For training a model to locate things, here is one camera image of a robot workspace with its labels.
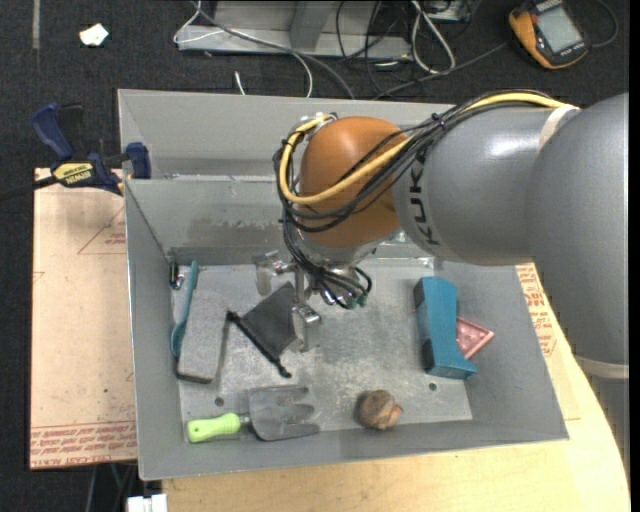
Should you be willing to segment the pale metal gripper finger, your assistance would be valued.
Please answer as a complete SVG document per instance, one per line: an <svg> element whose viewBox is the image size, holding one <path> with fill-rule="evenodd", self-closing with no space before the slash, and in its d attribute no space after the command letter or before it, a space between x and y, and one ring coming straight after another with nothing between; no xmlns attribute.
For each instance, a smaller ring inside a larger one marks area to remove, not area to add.
<svg viewBox="0 0 640 512"><path fill-rule="evenodd" d="M296 335L293 350L303 353L317 348L320 344L321 316L310 305L299 304L292 310L292 319Z"/></svg>
<svg viewBox="0 0 640 512"><path fill-rule="evenodd" d="M261 296L272 292L272 279L280 274L281 259L278 250L263 253L252 258L256 269L256 288Z"/></svg>

